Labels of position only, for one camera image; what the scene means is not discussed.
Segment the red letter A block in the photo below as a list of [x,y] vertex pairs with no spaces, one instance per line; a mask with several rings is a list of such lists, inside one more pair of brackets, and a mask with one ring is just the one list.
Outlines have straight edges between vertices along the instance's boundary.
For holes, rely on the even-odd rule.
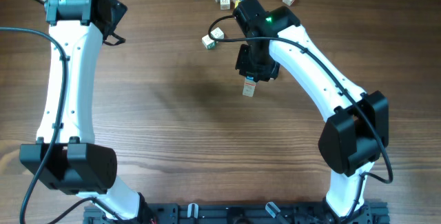
[[252,79],[245,79],[243,85],[243,96],[253,97],[256,88],[256,82]]

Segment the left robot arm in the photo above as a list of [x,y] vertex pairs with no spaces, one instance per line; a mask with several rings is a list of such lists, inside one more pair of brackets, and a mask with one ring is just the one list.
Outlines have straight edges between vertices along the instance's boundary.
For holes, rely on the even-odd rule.
[[120,223],[149,223],[143,196],[116,174],[114,150],[97,145],[92,124],[96,61],[127,8],[118,0],[45,0],[54,43],[45,112],[36,141],[22,145],[20,162],[33,182],[92,201]]

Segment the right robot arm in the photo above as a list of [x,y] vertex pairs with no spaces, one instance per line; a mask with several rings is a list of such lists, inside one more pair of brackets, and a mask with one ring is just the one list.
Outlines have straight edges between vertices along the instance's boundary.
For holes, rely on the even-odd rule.
[[233,17],[247,38],[236,62],[240,75],[269,81],[285,68],[316,104],[325,122],[318,147],[331,168],[326,205],[339,221],[353,220],[365,203],[365,179],[389,144],[387,98],[339,72],[289,8],[268,12],[258,0],[244,0]]

